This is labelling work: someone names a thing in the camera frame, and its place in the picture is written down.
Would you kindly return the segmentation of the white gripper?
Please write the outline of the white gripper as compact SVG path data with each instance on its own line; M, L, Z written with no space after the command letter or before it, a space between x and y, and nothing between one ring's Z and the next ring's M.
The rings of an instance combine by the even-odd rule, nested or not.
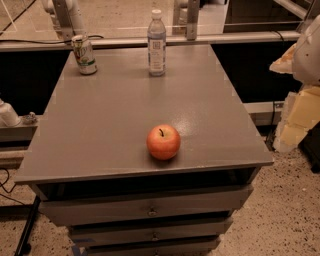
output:
M296 43L274 61L269 70L280 74L293 73ZM290 92L285 99L275 132L273 148L278 152L295 149L308 131L320 122L320 87L304 85L298 93Z

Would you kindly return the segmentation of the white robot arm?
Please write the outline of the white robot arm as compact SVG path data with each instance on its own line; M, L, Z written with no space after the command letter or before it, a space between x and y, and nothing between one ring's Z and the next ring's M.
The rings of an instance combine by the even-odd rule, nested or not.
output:
M298 93L285 99L273 142L276 151L289 152L320 122L320 15L269 70L302 83Z

